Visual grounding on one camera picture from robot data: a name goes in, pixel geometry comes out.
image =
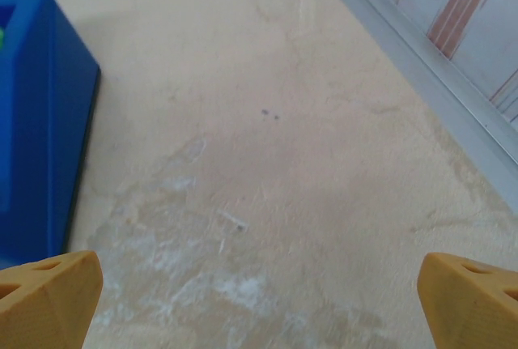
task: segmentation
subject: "blue container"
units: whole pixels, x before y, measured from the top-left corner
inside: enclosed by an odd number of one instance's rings
[[[62,253],[100,68],[54,0],[0,0],[0,269]]]

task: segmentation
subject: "hole in yellow block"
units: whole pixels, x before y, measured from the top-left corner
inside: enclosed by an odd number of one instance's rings
[[[504,292],[507,295],[509,295],[512,299],[518,300],[518,290],[506,290]]]
[[[466,269],[466,270],[469,270],[470,272],[473,272],[475,274],[484,274],[484,275],[487,275],[487,274],[490,274],[491,272],[488,271],[488,270],[484,270],[483,268],[481,268],[480,266],[475,266],[474,264],[470,264],[468,262],[462,264],[462,266]]]
[[[0,284],[0,300],[17,290],[21,286],[19,284]]]
[[[36,268],[32,268],[33,270],[52,270],[55,266],[59,266],[61,262],[48,262],[46,264],[41,264]]]

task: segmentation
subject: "striped wall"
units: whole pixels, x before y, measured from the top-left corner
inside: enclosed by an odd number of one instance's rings
[[[393,0],[518,129],[516,0]]]

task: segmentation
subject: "yellow plastic piece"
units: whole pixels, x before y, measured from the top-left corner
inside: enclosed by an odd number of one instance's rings
[[[0,348],[81,348],[102,287],[94,252],[0,270]]]
[[[518,273],[430,253],[418,293],[438,349],[518,348]]]

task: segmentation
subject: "floor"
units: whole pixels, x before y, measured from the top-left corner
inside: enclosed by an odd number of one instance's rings
[[[518,222],[340,0],[59,0],[104,69],[86,349],[433,348],[425,253]]]

